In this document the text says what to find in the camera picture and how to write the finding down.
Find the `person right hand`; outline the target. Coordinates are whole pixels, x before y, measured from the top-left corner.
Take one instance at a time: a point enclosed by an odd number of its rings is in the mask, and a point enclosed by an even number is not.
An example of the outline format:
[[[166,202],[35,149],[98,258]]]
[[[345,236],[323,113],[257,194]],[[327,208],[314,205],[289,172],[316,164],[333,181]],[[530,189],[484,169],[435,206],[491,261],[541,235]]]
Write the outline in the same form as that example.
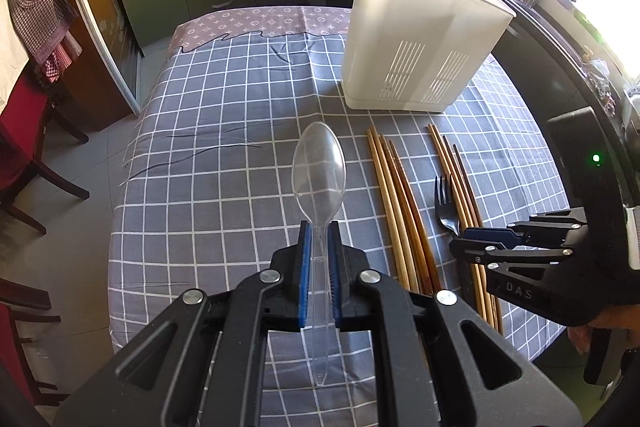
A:
[[[568,339],[581,355],[590,350],[591,337],[595,329],[623,329],[627,333],[626,348],[638,349],[640,345],[640,306],[608,307],[587,325],[570,327],[567,333]]]

